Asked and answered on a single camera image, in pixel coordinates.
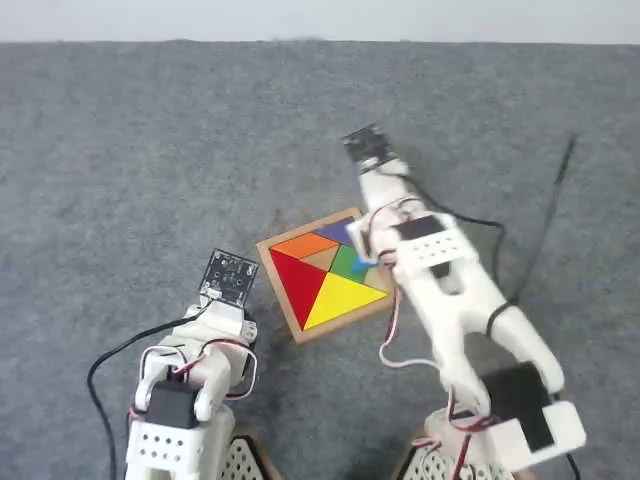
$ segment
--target black cable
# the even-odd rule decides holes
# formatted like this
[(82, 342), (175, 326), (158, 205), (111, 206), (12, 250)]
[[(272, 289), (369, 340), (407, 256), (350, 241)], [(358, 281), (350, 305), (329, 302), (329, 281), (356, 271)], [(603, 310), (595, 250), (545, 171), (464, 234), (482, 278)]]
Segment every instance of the black cable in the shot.
[[(529, 257), (525, 263), (524, 271), (520, 280), (516, 284), (516, 287), (513, 290), (513, 293), (508, 297), (507, 301), (496, 308), (493, 313), (489, 316), (487, 321), (487, 327), (485, 329), (485, 335), (491, 338), (491, 331), (493, 329), (493, 325), (498, 319), (498, 317), (510, 306), (518, 305), (520, 303), (520, 297), (522, 295), (523, 290), (527, 286), (529, 279), (531, 278), (531, 274), (533, 273), (533, 269), (538, 263), (538, 259), (540, 258), (540, 254), (542, 253), (542, 247), (544, 246), (544, 241), (547, 237), (547, 233), (549, 231), (549, 227), (551, 226), (551, 222), (556, 215), (556, 211), (558, 209), (558, 202), (560, 200), (560, 193), (562, 191), (562, 183), (564, 182), (567, 169), (569, 168), (569, 161), (571, 160), (571, 156), (573, 155), (573, 151), (575, 150), (576, 144), (578, 142), (577, 135), (573, 134), (569, 137), (567, 141), (567, 146), (564, 150), (564, 154), (562, 155), (562, 161), (560, 162), (560, 167), (558, 168), (558, 173), (556, 174), (556, 178), (553, 182), (553, 193), (551, 195), (551, 201), (549, 202), (549, 207), (547, 208), (547, 212), (544, 216), (544, 221), (542, 223), (542, 229), (540, 230), (540, 234), (538, 235), (538, 239), (534, 243), (534, 248), (531, 250)], [(494, 252), (497, 257), (500, 257), (500, 249)]]
[(575, 480), (582, 480), (582, 475), (580, 475), (580, 469), (578, 468), (578, 465), (576, 464), (576, 461), (573, 458), (573, 455), (571, 455), (570, 453), (567, 453), (565, 455), (567, 462), (569, 462), (569, 466), (571, 467), (571, 471), (573, 472), (573, 477), (575, 478)]
[(496, 319), (504, 312), (507, 308), (511, 307), (513, 304), (509, 301), (503, 303), (498, 308), (496, 308), (491, 315), (489, 315), (489, 320), (487, 320), (487, 327), (484, 331), (484, 334), (491, 338), (491, 331), (493, 330), (493, 324), (496, 323)]
[(134, 335), (129, 340), (122, 342), (117, 347), (100, 355), (98, 359), (95, 362), (93, 362), (93, 364), (91, 365), (91, 368), (89, 368), (89, 373), (87, 374), (87, 389), (89, 390), (89, 395), (91, 395), (91, 400), (93, 401), (93, 404), (95, 405), (96, 410), (98, 410), (98, 415), (100, 415), (100, 420), (102, 420), (102, 425), (104, 426), (104, 431), (107, 436), (107, 443), (109, 445), (109, 478), (110, 480), (116, 480), (117, 472), (118, 472), (118, 465), (117, 465), (117, 458), (116, 458), (116, 442), (113, 435), (113, 429), (111, 428), (111, 423), (109, 422), (109, 417), (107, 416), (104, 406), (102, 405), (102, 402), (98, 397), (95, 386), (93, 385), (93, 376), (95, 375), (96, 370), (98, 370), (100, 365), (102, 365), (108, 359), (120, 353), (122, 350), (129, 347), (130, 345), (136, 343), (138, 340), (142, 340), (143, 338), (146, 338), (150, 335), (154, 335), (164, 330), (179, 327), (180, 325), (184, 325), (185, 323), (192, 322), (193, 320), (197, 319), (200, 315), (202, 315), (202, 313), (207, 309), (210, 303), (211, 302), (209, 302), (207, 305), (201, 308), (198, 311), (198, 313), (196, 313), (195, 315), (192, 315), (190, 317), (180, 318), (178, 320), (173, 320), (171, 322), (163, 323), (156, 327), (144, 330), (138, 333), (137, 335)]
[(404, 180), (406, 183), (411, 185), (411, 187), (413, 187), (413, 189), (416, 191), (416, 193), (420, 197), (425, 199), (427, 202), (429, 202), (431, 205), (436, 207), (438, 210), (440, 210), (440, 211), (442, 211), (444, 213), (448, 213), (449, 215), (455, 217), (456, 219), (458, 219), (460, 221), (467, 222), (467, 223), (473, 223), (473, 224), (476, 224), (476, 225), (483, 225), (485, 227), (491, 227), (491, 228), (497, 229), (498, 230), (498, 238), (496, 239), (496, 243), (493, 246), (492, 260), (491, 260), (491, 278), (493, 279), (495, 284), (498, 286), (498, 288), (500, 288), (500, 258), (499, 258), (500, 257), (500, 248), (502, 247), (502, 241), (504, 240), (505, 236), (507, 235), (507, 227), (503, 223), (497, 222), (495, 220), (483, 220), (481, 218), (469, 217), (468, 215), (464, 215), (462, 213), (459, 213), (459, 212), (455, 211), (454, 209), (452, 209), (450, 207), (447, 207), (446, 205), (440, 203), (435, 198), (433, 198), (422, 187), (422, 185), (420, 185), (420, 183), (418, 183), (418, 181), (416, 181), (411, 175), (405, 175), (405, 174), (402, 174), (402, 173), (386, 173), (386, 172), (383, 172), (380, 169), (378, 169), (376, 171), (380, 175), (385, 175), (387, 177), (397, 177), (397, 178), (400, 178), (400, 179)]
[[(554, 393), (553, 395), (551, 395), (551, 398), (553, 398), (556, 402), (561, 399), (559, 393)], [(578, 464), (576, 463), (575, 459), (573, 458), (573, 455), (571, 455), (570, 453), (567, 453), (565, 455), (565, 458), (567, 459), (567, 462), (569, 462), (569, 466), (571, 467), (571, 471), (573, 472), (574, 479), (575, 480), (582, 480), (582, 475), (580, 474), (580, 469), (578, 468)]]
[(562, 161), (560, 162), (560, 167), (558, 168), (556, 179), (553, 182), (553, 193), (551, 195), (549, 206), (547, 207), (547, 212), (544, 216), (542, 229), (540, 230), (538, 239), (534, 243), (534, 247), (531, 250), (529, 258), (525, 263), (520, 281), (516, 284), (516, 287), (513, 290), (513, 294), (509, 297), (509, 300), (514, 304), (517, 304), (520, 301), (522, 291), (527, 286), (529, 278), (531, 277), (531, 273), (538, 263), (538, 259), (540, 258), (540, 254), (542, 253), (542, 247), (547, 237), (547, 232), (558, 209), (558, 201), (560, 200), (560, 193), (562, 191), (562, 182), (565, 179), (565, 174), (567, 172), (567, 168), (569, 167), (569, 161), (571, 160), (571, 156), (573, 155), (573, 151), (575, 150), (577, 140), (578, 137), (576, 135), (571, 135), (569, 137), (569, 141), (567, 142), (567, 146), (564, 150), (564, 155), (562, 156)]

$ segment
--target wooden frame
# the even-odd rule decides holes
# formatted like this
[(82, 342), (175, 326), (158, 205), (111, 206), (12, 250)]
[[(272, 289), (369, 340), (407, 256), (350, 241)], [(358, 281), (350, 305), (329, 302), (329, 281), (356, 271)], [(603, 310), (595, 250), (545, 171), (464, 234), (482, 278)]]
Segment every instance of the wooden frame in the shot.
[[(269, 277), (271, 285), (273, 286), (273, 290), (275, 291), (278, 302), (282, 307), (284, 317), (287, 321), (287, 324), (289, 325), (289, 329), (291, 330), (296, 343), (307, 342), (309, 340), (342, 328), (345, 325), (366, 317), (367, 315), (371, 315), (375, 312), (391, 307), (393, 298), (392, 295), (387, 295), (380, 300), (365, 305), (364, 307), (358, 308), (357, 310), (352, 310), (344, 315), (335, 318), (334, 320), (330, 320), (326, 323), (318, 325), (317, 327), (313, 327), (309, 330), (303, 331), (298, 325), (295, 313), (293, 311), (293, 308), (291, 307), (291, 303), (289, 303), (287, 293), (285, 292), (284, 285), (280, 280), (276, 267), (271, 259), (271, 254), (269, 253), (269, 249), (274, 245), (311, 232), (330, 223), (338, 222), (344, 218), (360, 218), (361, 216), (362, 215), (360, 214), (360, 210), (358, 210), (356, 207), (347, 208), (346, 210), (342, 210), (341, 212), (333, 213), (324, 218), (316, 220), (315, 222), (307, 223), (306, 225), (294, 228), (293, 230), (289, 230), (288, 232), (276, 235), (275, 237), (263, 240), (262, 242), (258, 242), (256, 244), (258, 253), (260, 254), (260, 259), (262, 260), (262, 264), (264, 265), (264, 269), (267, 272), (267, 276)], [(378, 271), (385, 286), (387, 287), (387, 291), (390, 292), (392, 282), (389, 272), (386, 269), (378, 269)]]

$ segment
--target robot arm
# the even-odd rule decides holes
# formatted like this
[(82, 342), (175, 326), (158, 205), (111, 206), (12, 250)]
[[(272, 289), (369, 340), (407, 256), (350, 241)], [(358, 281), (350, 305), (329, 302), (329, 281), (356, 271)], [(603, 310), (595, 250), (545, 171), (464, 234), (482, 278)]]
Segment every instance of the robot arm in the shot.
[(254, 322), (244, 300), (257, 264), (214, 251), (201, 285), (202, 310), (195, 321), (174, 328), (148, 348), (131, 411), (127, 480), (209, 480), (219, 478), (235, 425), (225, 399), (256, 358)]
[[(407, 166), (380, 127), (372, 125), (349, 135), (345, 146), (358, 166), (369, 210), (348, 227), (350, 236), (361, 260), (392, 265), (397, 285), (431, 338), (444, 389), (455, 391), (460, 403), (477, 415), (496, 414), (487, 385), (464, 353), (466, 333), (490, 331), (491, 339), (518, 362), (535, 367), (547, 397), (562, 390), (564, 374), (553, 353), (522, 310), (507, 305), (455, 218), (430, 211), (408, 191), (402, 179)], [(503, 311), (493, 316), (494, 322), (492, 313), (500, 307)], [(527, 445), (517, 418), (487, 431), (501, 464), (518, 470), (584, 444), (586, 437), (573, 405), (545, 405), (544, 415), (555, 444), (536, 451)], [(520, 450), (515, 454), (509, 445)], [(510, 458), (503, 458), (501, 452), (509, 452)]]

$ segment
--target blue triangle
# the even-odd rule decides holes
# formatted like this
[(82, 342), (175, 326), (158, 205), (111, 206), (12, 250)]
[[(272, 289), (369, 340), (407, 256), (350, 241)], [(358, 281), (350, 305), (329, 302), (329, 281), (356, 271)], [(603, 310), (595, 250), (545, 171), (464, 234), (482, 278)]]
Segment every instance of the blue triangle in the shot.
[(335, 223), (330, 223), (329, 225), (325, 225), (324, 227), (320, 227), (315, 230), (313, 233), (320, 235), (324, 238), (328, 238), (329, 240), (336, 241), (338, 243), (342, 243), (343, 245), (348, 245), (353, 247), (353, 242), (347, 233), (347, 225), (354, 221), (353, 217), (343, 218)]

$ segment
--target wire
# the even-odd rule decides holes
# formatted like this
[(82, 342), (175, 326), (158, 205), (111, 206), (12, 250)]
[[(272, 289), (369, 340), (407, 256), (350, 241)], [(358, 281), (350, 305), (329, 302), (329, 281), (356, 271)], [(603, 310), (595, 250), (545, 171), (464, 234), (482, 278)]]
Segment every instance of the wire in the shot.
[(402, 174), (402, 173), (386, 173), (380, 170), (380, 168), (376, 169), (380, 175), (384, 175), (387, 177), (396, 177), (404, 180), (408, 183), (413, 189), (420, 195), (424, 200), (432, 204), (437, 209), (441, 210), (444, 213), (448, 213), (449, 215), (457, 218), (460, 221), (473, 223), (476, 225), (482, 225), (485, 227), (491, 227), (498, 230), (498, 238), (496, 239), (496, 243), (493, 246), (492, 259), (491, 259), (491, 278), (495, 282), (495, 284), (500, 288), (500, 249), (502, 248), (502, 242), (507, 235), (507, 227), (495, 220), (483, 220), (480, 218), (470, 217), (468, 215), (463, 215), (455, 211), (454, 209), (447, 207), (446, 205), (440, 203), (435, 198), (433, 198), (425, 189), (420, 185), (420, 183), (415, 180), (411, 175)]
[(102, 405), (102, 401), (100, 401), (100, 397), (98, 396), (98, 393), (96, 392), (96, 388), (93, 384), (93, 377), (96, 371), (98, 370), (100, 365), (102, 365), (104, 362), (109, 360), (114, 355), (120, 353), (125, 348), (133, 345), (137, 341), (142, 340), (143, 338), (149, 337), (151, 335), (155, 335), (156, 333), (160, 333), (164, 330), (179, 327), (180, 325), (184, 325), (185, 323), (192, 322), (193, 320), (197, 319), (200, 315), (202, 315), (202, 313), (209, 307), (210, 304), (211, 302), (207, 303), (204, 307), (198, 310), (198, 312), (195, 315), (192, 315), (190, 317), (180, 318), (178, 320), (172, 320), (171, 322), (157, 325), (153, 328), (149, 328), (147, 330), (144, 330), (134, 335), (129, 340), (122, 342), (117, 347), (100, 355), (89, 368), (89, 372), (87, 373), (87, 389), (89, 390), (89, 395), (91, 396), (91, 400), (93, 401), (93, 404), (95, 405), (96, 410), (98, 411), (98, 415), (100, 416), (100, 420), (102, 421), (102, 425), (104, 427), (104, 431), (107, 436), (107, 443), (109, 446), (109, 478), (110, 480), (116, 480), (117, 478), (118, 465), (117, 465), (117, 457), (116, 457), (116, 442), (115, 442), (115, 437), (113, 435), (113, 429), (111, 428), (111, 422), (109, 421), (109, 417), (107, 416), (104, 406)]
[[(551, 395), (551, 398), (553, 398), (556, 402), (562, 399), (559, 393), (554, 393), (553, 395)], [(567, 453), (565, 455), (565, 458), (567, 459), (567, 462), (569, 462), (569, 466), (571, 467), (571, 471), (573, 472), (574, 479), (581, 480), (582, 475), (580, 474), (580, 469), (578, 468), (578, 464), (573, 458), (573, 455), (571, 455), (570, 453)]]
[(139, 380), (142, 380), (144, 378), (144, 369), (147, 365), (147, 357), (154, 350), (163, 350), (165, 352), (170, 350), (171, 352), (173, 352), (171, 353), (171, 355), (175, 353), (182, 359), (183, 366), (187, 363), (187, 357), (185, 356), (184, 352), (178, 348), (177, 345), (152, 345), (151, 347), (146, 348), (144, 352), (142, 352), (142, 356), (140, 357), (140, 367), (138, 369)]
[(580, 469), (578, 468), (578, 464), (573, 459), (573, 455), (567, 453), (565, 455), (567, 462), (569, 462), (569, 466), (571, 467), (571, 471), (573, 472), (573, 477), (575, 480), (582, 480), (582, 475), (580, 474)]
[(394, 369), (405, 368), (412, 365), (427, 365), (431, 368), (434, 368), (435, 370), (440, 370), (440, 367), (436, 362), (434, 362), (433, 360), (428, 360), (426, 358), (411, 358), (402, 362), (394, 362), (392, 360), (389, 360), (385, 356), (385, 348), (389, 346), (398, 331), (398, 312), (400, 310), (400, 299), (400, 289), (396, 286), (393, 290), (393, 310), (391, 311), (391, 318), (389, 320), (389, 327), (387, 328), (387, 335), (385, 336), (384, 342), (382, 342), (380, 348), (378, 349), (378, 357), (380, 357), (380, 361), (384, 366)]
[(239, 348), (239, 349), (243, 350), (245, 353), (247, 353), (251, 357), (251, 359), (253, 360), (253, 373), (251, 375), (251, 383), (250, 383), (249, 388), (247, 389), (247, 391), (244, 392), (244, 393), (229, 393), (226, 396), (226, 398), (228, 400), (241, 400), (243, 398), (247, 398), (253, 392), (253, 388), (255, 387), (255, 384), (256, 384), (256, 376), (257, 376), (257, 372), (258, 372), (258, 357), (253, 352), (253, 350), (251, 350), (251, 348), (247, 347), (246, 345), (244, 345), (244, 344), (242, 344), (240, 342), (237, 342), (237, 341), (229, 339), (229, 338), (214, 338), (213, 340), (206, 341), (202, 345), (202, 348), (200, 348), (200, 353), (198, 354), (198, 357), (195, 360), (187, 363), (181, 369), (176, 370), (173, 373), (173, 375), (174, 376), (180, 376), (180, 375), (184, 375), (185, 373), (188, 374), (190, 370), (192, 370), (198, 363), (200, 363), (202, 360), (204, 360), (209, 355), (205, 351), (205, 349), (209, 345), (213, 345), (215, 343), (221, 343), (221, 344), (224, 344), (224, 345), (230, 345), (232, 347)]
[(469, 443), (471, 443), (471, 435), (466, 434), (462, 445), (460, 446), (460, 452), (458, 453), (458, 459), (456, 460), (455, 467), (453, 468), (453, 474), (451, 480), (460, 480), (460, 470), (464, 466), (464, 460), (467, 458), (467, 451), (469, 450)]
[[(566, 177), (567, 169), (569, 168), (569, 161), (573, 155), (576, 144), (578, 142), (577, 135), (573, 134), (569, 136), (569, 140), (567, 141), (567, 146), (565, 147), (564, 154), (562, 155), (562, 160), (560, 162), (560, 166), (558, 168), (558, 173), (556, 174), (556, 178), (553, 182), (553, 193), (551, 195), (551, 201), (549, 202), (549, 206), (547, 208), (547, 212), (544, 216), (544, 221), (542, 223), (542, 229), (540, 230), (540, 234), (538, 235), (537, 240), (534, 243), (534, 248), (532, 249), (527, 261), (525, 262), (524, 271), (520, 277), (520, 280), (516, 284), (516, 287), (513, 290), (513, 293), (509, 296), (507, 301), (496, 308), (489, 319), (487, 320), (487, 326), (485, 329), (485, 335), (491, 338), (491, 331), (493, 329), (493, 325), (498, 319), (498, 317), (510, 306), (517, 306), (520, 303), (520, 298), (522, 296), (522, 292), (524, 291), (529, 279), (531, 278), (531, 274), (533, 273), (533, 269), (535, 268), (538, 260), (540, 258), (540, 254), (542, 253), (542, 248), (544, 246), (545, 238), (547, 237), (547, 233), (549, 231), (549, 227), (551, 226), (551, 222), (555, 217), (556, 211), (558, 209), (558, 202), (560, 200), (560, 193), (562, 191), (562, 183)], [(497, 250), (497, 256), (500, 256), (500, 250)]]

